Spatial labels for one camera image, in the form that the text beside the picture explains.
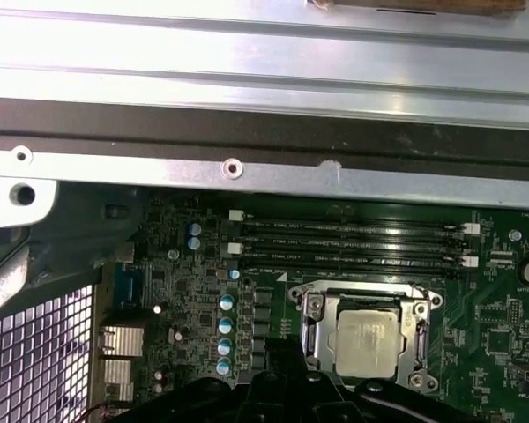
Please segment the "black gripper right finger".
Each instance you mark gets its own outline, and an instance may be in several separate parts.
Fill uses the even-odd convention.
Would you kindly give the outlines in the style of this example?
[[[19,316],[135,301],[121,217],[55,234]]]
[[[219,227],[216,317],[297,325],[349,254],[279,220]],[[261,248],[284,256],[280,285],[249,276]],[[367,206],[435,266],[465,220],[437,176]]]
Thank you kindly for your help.
[[[300,341],[286,338],[286,404],[300,422],[481,422],[482,418],[394,382],[367,379],[351,389],[310,370]]]

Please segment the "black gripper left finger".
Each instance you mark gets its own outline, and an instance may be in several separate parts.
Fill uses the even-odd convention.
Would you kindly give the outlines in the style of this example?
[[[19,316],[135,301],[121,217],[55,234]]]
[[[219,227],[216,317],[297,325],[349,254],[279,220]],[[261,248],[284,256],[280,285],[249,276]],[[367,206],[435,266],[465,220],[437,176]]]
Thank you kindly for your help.
[[[264,370],[230,387],[206,377],[164,393],[113,422],[285,422],[287,372],[281,368],[287,341],[268,339]]]

